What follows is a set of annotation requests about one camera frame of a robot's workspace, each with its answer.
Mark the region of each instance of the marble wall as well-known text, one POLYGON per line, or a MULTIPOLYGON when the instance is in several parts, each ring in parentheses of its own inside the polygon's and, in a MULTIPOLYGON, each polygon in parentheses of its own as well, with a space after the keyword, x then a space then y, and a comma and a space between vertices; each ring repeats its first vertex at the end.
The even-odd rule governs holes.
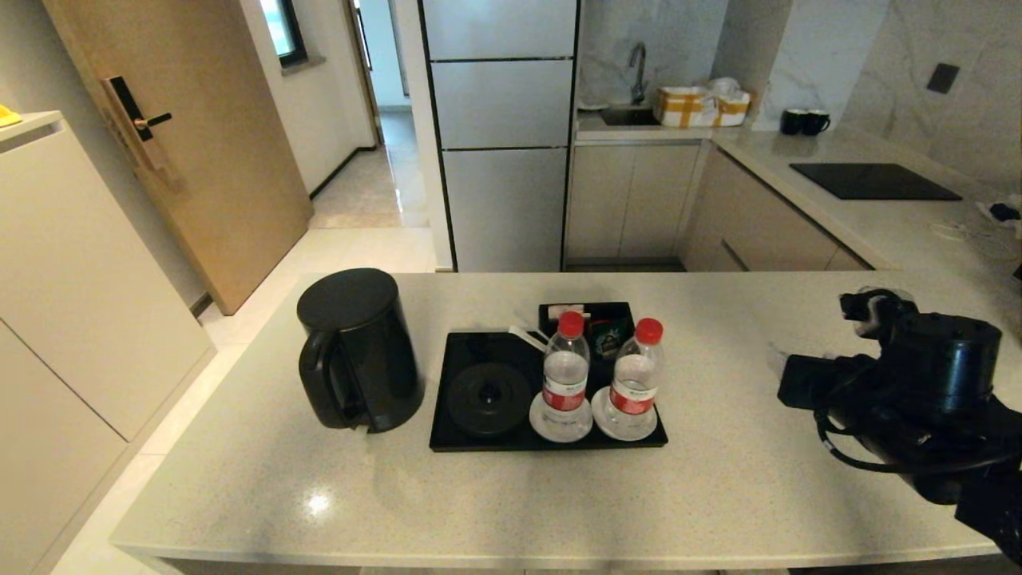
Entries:
POLYGON ((728 0, 586 0, 577 99, 631 102, 629 56, 639 41, 647 47, 647 103, 661 86, 706 81, 727 8, 728 0))
MULTIPOLYGON (((788 23, 792 0, 731 0, 724 17, 721 42, 716 47, 712 76, 730 76, 745 90, 755 94, 766 89, 778 48, 788 23)), ((755 117, 753 105, 746 117, 755 117)))
POLYGON ((753 130, 777 130, 789 107, 840 123, 890 0, 794 0, 753 130))
POLYGON ((891 0, 845 121, 1018 193, 1022 2, 891 0), (926 89, 938 62, 961 66, 947 94, 926 89))

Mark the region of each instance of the tile floor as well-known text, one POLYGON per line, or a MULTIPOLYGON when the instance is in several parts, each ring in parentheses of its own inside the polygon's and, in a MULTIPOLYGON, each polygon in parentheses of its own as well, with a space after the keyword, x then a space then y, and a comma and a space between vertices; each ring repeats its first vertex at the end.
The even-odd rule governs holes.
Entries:
POLYGON ((425 191, 410 111, 380 115, 384 145, 355 155, 313 200, 310 228, 421 227, 425 191))
POLYGON ((225 318, 215 307, 203 313, 199 323, 217 346, 217 356, 128 465, 64 553, 53 575, 154 575, 154 571, 107 542, 121 518, 297 278, 307 273, 364 266, 391 273, 434 271, 429 228, 310 229, 236 315, 225 318))

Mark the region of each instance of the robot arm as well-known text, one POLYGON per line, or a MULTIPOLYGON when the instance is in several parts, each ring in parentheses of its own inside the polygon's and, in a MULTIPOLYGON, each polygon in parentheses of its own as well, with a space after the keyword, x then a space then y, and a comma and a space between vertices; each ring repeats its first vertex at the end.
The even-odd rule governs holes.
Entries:
POLYGON ((956 519, 1022 565, 1022 414, 993 395, 1001 331, 921 315, 889 290, 845 294, 841 309, 861 337, 880 343, 880 356, 792 355, 778 398, 814 413, 836 459, 899 474, 927 500, 957 505, 956 519), (884 464, 846 456, 831 434, 855 437, 884 464))

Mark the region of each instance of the kettle handle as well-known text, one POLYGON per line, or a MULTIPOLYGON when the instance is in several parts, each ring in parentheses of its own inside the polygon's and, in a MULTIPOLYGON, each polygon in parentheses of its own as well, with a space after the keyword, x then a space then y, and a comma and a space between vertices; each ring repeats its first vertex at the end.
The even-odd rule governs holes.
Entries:
POLYGON ((298 356, 298 375, 321 424, 328 428, 355 429, 363 412, 362 401, 346 362, 342 374, 333 374, 338 381, 331 377, 330 365, 335 353, 343 354, 339 334, 313 332, 298 356))

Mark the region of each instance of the sink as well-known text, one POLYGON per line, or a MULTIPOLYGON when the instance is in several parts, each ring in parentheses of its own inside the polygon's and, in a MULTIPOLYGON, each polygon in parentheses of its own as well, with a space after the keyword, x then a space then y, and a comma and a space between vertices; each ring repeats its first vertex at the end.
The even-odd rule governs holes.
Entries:
POLYGON ((648 107, 608 107, 600 111, 607 126, 659 126, 660 122, 648 107))

